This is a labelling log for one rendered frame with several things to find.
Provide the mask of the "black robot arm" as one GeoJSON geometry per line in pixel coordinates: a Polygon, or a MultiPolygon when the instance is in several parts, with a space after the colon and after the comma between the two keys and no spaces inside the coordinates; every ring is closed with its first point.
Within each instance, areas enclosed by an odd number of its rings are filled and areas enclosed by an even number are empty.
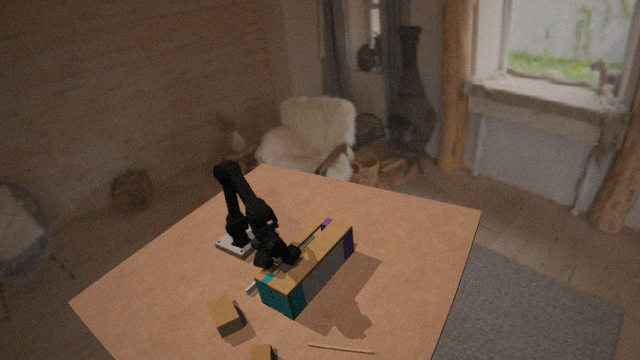
{"type": "Polygon", "coordinates": [[[251,242],[246,231],[250,226],[252,234],[264,247],[263,250],[255,247],[257,253],[253,265],[265,269],[272,268],[274,258],[282,257],[287,251],[286,244],[276,233],[278,221],[272,209],[266,205],[263,199],[255,195],[242,175],[238,161],[231,159],[223,161],[214,165],[212,171],[222,185],[228,209],[225,229],[233,237],[234,242],[231,244],[243,248],[251,242]],[[240,210],[237,193],[245,206],[246,217],[240,210]],[[273,223],[268,224],[270,221],[273,223]]]}

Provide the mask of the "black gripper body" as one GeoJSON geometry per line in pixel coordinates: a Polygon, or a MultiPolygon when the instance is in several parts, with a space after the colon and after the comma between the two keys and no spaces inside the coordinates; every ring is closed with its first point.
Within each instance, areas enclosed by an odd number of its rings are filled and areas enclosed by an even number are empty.
{"type": "MultiPolygon", "coordinates": [[[[262,250],[264,249],[264,247],[255,237],[253,238],[251,245],[254,248],[259,247],[262,250]]],[[[286,253],[282,256],[282,261],[292,266],[295,264],[294,262],[297,260],[300,254],[301,250],[298,247],[294,245],[288,245],[286,253]]]]}

